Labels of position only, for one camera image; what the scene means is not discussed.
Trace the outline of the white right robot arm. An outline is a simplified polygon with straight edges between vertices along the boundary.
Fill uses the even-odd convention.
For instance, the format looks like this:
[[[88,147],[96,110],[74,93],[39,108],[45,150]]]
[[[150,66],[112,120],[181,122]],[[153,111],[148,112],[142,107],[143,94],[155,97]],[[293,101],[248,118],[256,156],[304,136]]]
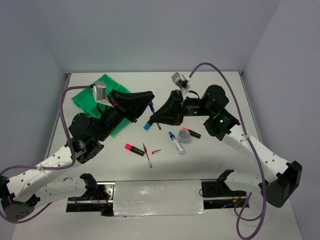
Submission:
[[[223,196],[233,191],[255,192],[260,189],[266,201],[281,208],[300,185],[302,165],[276,155],[259,140],[245,133],[240,121],[226,109],[229,99],[219,85],[210,85],[201,98],[183,98],[173,90],[164,105],[150,116],[153,123],[179,126],[184,117],[207,116],[204,127],[208,134],[236,150],[245,160],[263,170],[264,176],[225,170],[217,179],[217,190]]]

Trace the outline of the red gel pen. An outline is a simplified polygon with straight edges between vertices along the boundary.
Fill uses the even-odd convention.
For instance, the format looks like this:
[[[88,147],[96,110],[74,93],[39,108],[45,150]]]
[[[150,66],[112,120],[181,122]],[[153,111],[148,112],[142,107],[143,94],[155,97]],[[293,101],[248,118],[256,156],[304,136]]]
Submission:
[[[152,169],[153,166],[152,166],[150,157],[149,157],[149,155],[148,155],[148,150],[147,150],[147,148],[146,148],[146,145],[145,145],[144,143],[142,143],[142,145],[143,145],[143,149],[144,149],[144,152],[145,152],[146,157],[147,157],[147,160],[148,160],[149,167]]]

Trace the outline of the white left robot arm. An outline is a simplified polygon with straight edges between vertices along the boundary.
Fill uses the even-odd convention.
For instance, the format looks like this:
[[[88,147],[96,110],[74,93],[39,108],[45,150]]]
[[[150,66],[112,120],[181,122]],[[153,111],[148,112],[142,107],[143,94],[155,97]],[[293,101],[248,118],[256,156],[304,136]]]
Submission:
[[[23,173],[12,177],[0,176],[1,217],[20,224],[33,219],[32,212],[46,209],[51,203],[68,197],[97,196],[99,187],[90,173],[71,180],[55,179],[97,156],[104,148],[102,142],[127,119],[132,123],[144,113],[153,100],[151,91],[123,93],[112,90],[101,100],[106,105],[100,117],[78,113],[71,125],[65,127],[67,142],[56,153],[35,166],[22,166]]]

